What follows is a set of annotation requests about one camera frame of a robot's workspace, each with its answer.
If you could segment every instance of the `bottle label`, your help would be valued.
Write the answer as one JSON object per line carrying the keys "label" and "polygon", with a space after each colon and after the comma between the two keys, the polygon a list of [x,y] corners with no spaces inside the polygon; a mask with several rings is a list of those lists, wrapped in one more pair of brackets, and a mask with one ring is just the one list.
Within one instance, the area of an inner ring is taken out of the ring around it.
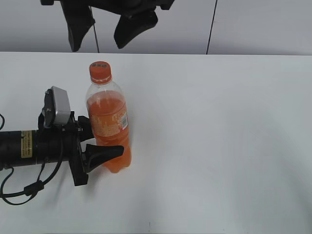
{"label": "bottle label", "polygon": [[113,115],[91,115],[90,121],[94,134],[100,137],[117,135],[128,127],[127,107],[124,105],[120,111]]}

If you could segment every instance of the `plastic bottle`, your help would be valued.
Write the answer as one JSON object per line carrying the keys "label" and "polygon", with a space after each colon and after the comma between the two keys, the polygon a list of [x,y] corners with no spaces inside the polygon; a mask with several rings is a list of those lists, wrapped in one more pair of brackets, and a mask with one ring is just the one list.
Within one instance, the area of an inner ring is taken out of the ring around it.
{"label": "plastic bottle", "polygon": [[91,86],[86,103],[97,145],[122,145],[124,153],[103,165],[117,173],[131,163],[126,101],[121,88],[112,81],[111,67],[103,61],[90,65]]}

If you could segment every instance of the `white tabletop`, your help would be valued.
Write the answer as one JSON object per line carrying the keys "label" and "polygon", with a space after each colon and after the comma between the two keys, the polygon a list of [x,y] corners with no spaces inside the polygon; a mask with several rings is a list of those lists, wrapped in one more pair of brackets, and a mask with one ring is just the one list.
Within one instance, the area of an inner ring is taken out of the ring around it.
{"label": "white tabletop", "polygon": [[31,202],[0,200],[1,233],[312,233],[312,57],[0,53],[3,130],[36,129],[52,85],[87,115],[97,60],[126,96],[131,166],[74,187],[64,162]]}

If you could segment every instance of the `yellow label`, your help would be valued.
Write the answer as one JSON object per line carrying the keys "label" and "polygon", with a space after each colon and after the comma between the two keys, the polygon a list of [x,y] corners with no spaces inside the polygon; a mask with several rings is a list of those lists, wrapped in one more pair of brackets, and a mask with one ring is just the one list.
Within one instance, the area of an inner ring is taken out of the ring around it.
{"label": "yellow label", "polygon": [[20,157],[29,158],[33,156],[32,131],[21,131],[20,135]]}

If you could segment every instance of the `robotic arm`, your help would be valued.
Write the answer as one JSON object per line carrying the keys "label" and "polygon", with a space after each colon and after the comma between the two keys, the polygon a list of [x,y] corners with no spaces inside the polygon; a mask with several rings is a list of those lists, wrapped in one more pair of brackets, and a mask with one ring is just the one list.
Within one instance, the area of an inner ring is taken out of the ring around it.
{"label": "robotic arm", "polygon": [[[55,0],[40,0],[53,5]],[[155,9],[169,10],[175,0],[60,0],[68,27],[68,40],[73,52],[80,49],[88,30],[95,24],[90,7],[120,15],[114,39],[119,49],[140,33],[156,26]]]}
{"label": "robotic arm", "polygon": [[[44,107],[38,118],[38,130],[0,132],[0,171],[11,169],[11,173],[0,185],[0,198],[10,205],[22,205],[33,199],[58,172],[62,161],[68,161],[74,185],[88,183],[88,173],[102,163],[122,156],[122,146],[86,145],[81,150],[80,143],[94,138],[91,123],[87,117],[75,120],[71,111],[67,92],[53,86],[45,92]],[[57,162],[51,175],[44,181],[40,175],[46,163]],[[35,183],[24,187],[23,191],[5,194],[3,187],[13,174],[14,167],[42,164]],[[12,203],[11,197],[27,196],[22,203]]]}

